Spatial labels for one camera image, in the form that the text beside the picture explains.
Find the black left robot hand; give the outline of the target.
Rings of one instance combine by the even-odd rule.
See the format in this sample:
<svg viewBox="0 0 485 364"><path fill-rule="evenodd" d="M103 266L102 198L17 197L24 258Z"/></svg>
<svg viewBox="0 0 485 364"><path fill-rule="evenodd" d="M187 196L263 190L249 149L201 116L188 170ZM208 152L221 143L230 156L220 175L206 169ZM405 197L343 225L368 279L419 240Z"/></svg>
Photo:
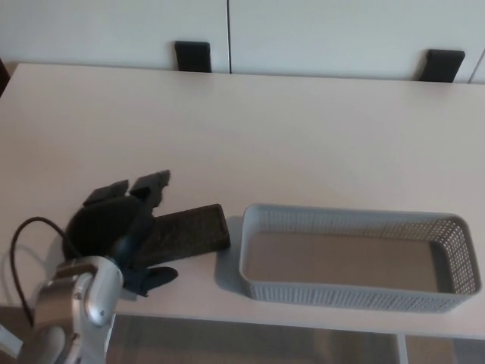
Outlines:
<svg viewBox="0 0 485 364"><path fill-rule="evenodd" d="M171 267L135 266L136 255L155 231L153 209L170 178L164 170L138 178L132 187L122 180L94 190L65 229L65 259L75 253L110 259L120 269L123 288L142 297L175 280L178 272Z"/></svg>

